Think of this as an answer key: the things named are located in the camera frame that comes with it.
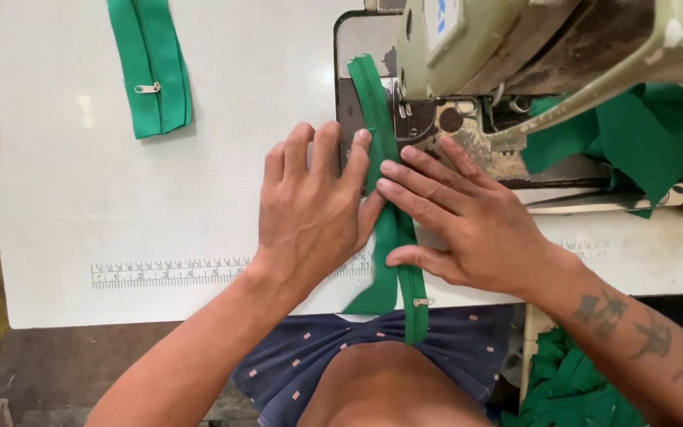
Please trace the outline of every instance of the zipper pull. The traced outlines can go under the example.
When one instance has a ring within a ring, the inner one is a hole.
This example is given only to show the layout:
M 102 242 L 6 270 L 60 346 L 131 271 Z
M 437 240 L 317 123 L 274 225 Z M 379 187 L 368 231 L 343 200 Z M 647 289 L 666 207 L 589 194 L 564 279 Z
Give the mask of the zipper pull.
M 162 86 L 160 86 L 159 82 L 156 81 L 154 82 L 154 86 L 139 85 L 134 88 L 134 91 L 136 91 L 136 93 L 157 93 L 160 89 L 162 89 Z
M 432 306 L 434 303 L 434 298 L 417 298 L 413 300 L 413 306 Z

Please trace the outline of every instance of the finished zipper piece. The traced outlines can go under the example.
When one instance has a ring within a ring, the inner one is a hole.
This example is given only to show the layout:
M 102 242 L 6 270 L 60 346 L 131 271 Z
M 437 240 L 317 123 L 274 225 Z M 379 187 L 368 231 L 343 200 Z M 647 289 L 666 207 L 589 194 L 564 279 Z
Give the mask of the finished zipper piece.
M 191 122 L 191 92 L 167 0 L 108 0 L 136 139 Z
M 365 190 L 370 194 L 381 178 L 381 163 L 384 160 L 399 162 L 399 152 L 386 93 L 373 58 L 370 55 L 359 56 L 347 65 L 347 69 L 355 84 L 365 126 L 373 136 L 368 153 L 370 166 L 365 179 Z M 344 313 L 380 316 L 392 312 L 397 303 L 399 279 L 404 300 L 404 342 L 419 343 L 426 338 L 429 305 L 433 304 L 433 300 L 426 297 L 423 271 L 413 265 L 386 266 L 389 252 L 399 246 L 417 244 L 413 219 L 391 202 L 386 202 L 375 221 L 374 233 L 374 283 L 360 293 Z

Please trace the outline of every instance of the patterned shorts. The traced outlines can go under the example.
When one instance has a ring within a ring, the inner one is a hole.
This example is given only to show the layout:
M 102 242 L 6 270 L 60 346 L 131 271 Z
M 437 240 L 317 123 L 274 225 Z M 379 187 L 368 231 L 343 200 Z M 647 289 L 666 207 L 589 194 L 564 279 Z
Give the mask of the patterned shorts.
M 414 347 L 460 389 L 484 403 L 508 351 L 513 305 L 432 308 L 426 339 Z M 289 316 L 231 373 L 261 411 L 262 427 L 294 427 L 334 356 L 360 343 L 404 340 L 404 312 L 364 323 L 337 315 Z

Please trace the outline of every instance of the hand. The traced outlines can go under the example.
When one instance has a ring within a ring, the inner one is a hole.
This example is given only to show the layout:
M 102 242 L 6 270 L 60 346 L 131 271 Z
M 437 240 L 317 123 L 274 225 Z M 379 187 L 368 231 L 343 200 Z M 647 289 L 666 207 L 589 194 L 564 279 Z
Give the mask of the hand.
M 374 191 L 360 204 L 370 132 L 355 135 L 347 167 L 336 178 L 342 127 L 294 127 L 265 157 L 260 194 L 260 245 L 254 262 L 299 291 L 302 299 L 365 246 L 386 200 Z M 308 169 L 308 144 L 313 141 Z
M 406 147 L 402 159 L 420 173 L 385 161 L 381 172 L 389 179 L 377 188 L 449 250 L 403 246 L 389 254 L 387 265 L 417 265 L 453 285 L 524 298 L 544 286 L 560 262 L 578 261 L 542 236 L 515 194 L 481 171 L 458 143 L 444 137 L 440 145 L 459 173 Z

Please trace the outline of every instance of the industrial sewing machine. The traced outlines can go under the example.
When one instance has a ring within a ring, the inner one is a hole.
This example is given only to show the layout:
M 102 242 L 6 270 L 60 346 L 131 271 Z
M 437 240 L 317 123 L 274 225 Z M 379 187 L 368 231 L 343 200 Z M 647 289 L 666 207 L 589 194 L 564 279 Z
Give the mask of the industrial sewing machine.
M 363 53 L 379 69 L 400 148 L 441 159 L 436 140 L 449 134 L 510 188 L 598 185 L 610 171 L 584 156 L 529 175 L 517 151 L 527 134 L 633 84 L 683 84 L 683 0 L 368 1 L 336 25 L 337 116 L 348 135 L 364 124 L 346 65 Z M 528 115 L 534 98 L 563 93 Z

